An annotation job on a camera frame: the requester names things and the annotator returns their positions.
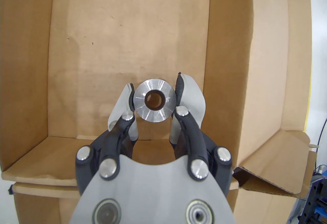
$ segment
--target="metal pin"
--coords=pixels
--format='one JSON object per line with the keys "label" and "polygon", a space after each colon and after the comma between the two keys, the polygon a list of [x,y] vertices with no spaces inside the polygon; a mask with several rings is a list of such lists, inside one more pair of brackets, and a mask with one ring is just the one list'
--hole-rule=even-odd
{"label": "metal pin", "polygon": [[117,163],[112,158],[103,160],[99,166],[99,174],[102,178],[109,178],[117,170]]}
{"label": "metal pin", "polygon": [[125,120],[125,121],[130,121],[132,120],[134,117],[134,113],[132,111],[125,111],[123,112],[122,114],[122,118]]}
{"label": "metal pin", "polygon": [[179,116],[187,116],[188,115],[188,109],[185,106],[177,106],[176,107],[176,113]]}
{"label": "metal pin", "polygon": [[202,159],[195,159],[191,162],[191,172],[196,178],[204,179],[209,174],[209,168]]}
{"label": "metal pin", "polygon": [[219,159],[221,161],[224,161],[224,162],[230,161],[231,154],[230,154],[230,151],[227,148],[220,147],[217,150],[217,153],[218,153]]}
{"label": "metal pin", "polygon": [[91,148],[89,146],[83,146],[77,151],[76,158],[81,161],[86,160],[89,157],[90,152]]}

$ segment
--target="cardboard wall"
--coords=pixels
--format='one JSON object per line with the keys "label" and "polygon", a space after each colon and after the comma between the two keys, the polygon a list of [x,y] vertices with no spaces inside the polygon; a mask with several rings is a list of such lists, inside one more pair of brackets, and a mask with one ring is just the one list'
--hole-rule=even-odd
{"label": "cardboard wall", "polygon": [[288,1],[253,0],[253,6],[250,65],[237,164],[280,128],[285,96]]}
{"label": "cardboard wall", "polygon": [[48,136],[52,0],[0,0],[0,164],[5,170]]}
{"label": "cardboard wall", "polygon": [[253,31],[253,0],[210,0],[202,131],[236,164]]}
{"label": "cardboard wall", "polygon": [[[204,78],[209,0],[54,0],[49,135],[100,135],[122,89],[149,78]],[[138,121],[140,139],[168,138],[170,120]]]}
{"label": "cardboard wall", "polygon": [[69,224],[79,199],[15,193],[20,224]]}
{"label": "cardboard wall", "polygon": [[240,189],[234,205],[236,223],[284,224],[296,198]]}
{"label": "cardboard wall", "polygon": [[311,76],[311,0],[288,0],[287,81],[281,129],[304,130]]}

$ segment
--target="metal ring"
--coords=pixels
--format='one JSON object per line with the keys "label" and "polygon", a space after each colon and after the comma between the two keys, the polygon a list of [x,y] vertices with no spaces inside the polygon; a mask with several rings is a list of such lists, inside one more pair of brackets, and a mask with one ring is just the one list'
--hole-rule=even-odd
{"label": "metal ring", "polygon": [[188,224],[212,224],[214,216],[208,204],[202,200],[193,200],[187,206],[186,220]]}
{"label": "metal ring", "polygon": [[[158,103],[149,104],[152,96],[158,98]],[[162,122],[172,115],[176,107],[176,94],[166,81],[150,79],[141,83],[134,93],[135,111],[144,120],[149,122]]]}

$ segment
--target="cardboard box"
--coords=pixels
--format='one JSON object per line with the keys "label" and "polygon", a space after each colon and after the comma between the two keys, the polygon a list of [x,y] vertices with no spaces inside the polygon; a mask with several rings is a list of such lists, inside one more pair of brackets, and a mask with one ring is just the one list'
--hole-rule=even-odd
{"label": "cardboard box", "polygon": [[[1,0],[0,31],[0,164],[21,223],[68,223],[77,149],[105,130],[125,84],[173,85],[179,71],[203,89],[202,130],[241,172],[236,214],[241,193],[305,187],[310,0]],[[172,161],[171,121],[137,120],[133,159]]]}

